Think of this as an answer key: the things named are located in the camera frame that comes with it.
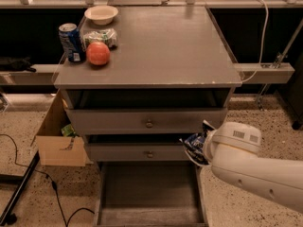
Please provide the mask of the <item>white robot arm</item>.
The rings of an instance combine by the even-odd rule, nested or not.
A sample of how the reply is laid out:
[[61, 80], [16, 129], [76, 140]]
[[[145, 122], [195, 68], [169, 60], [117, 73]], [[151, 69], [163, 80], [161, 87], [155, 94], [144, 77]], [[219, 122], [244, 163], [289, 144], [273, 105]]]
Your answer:
[[226, 122], [207, 134], [204, 157], [220, 180], [303, 212], [303, 162], [258, 157], [261, 131]]

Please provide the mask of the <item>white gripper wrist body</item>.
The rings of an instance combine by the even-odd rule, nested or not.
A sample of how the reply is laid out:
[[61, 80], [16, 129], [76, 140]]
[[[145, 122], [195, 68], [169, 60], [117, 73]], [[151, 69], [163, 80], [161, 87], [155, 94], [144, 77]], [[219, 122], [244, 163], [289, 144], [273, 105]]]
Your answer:
[[210, 131], [207, 134], [207, 137], [205, 139], [204, 146], [203, 146], [203, 154], [209, 164], [212, 163], [212, 160], [216, 153], [216, 149], [219, 145], [219, 142], [218, 142], [218, 139], [216, 136], [216, 132], [217, 131], [214, 130], [214, 131]]

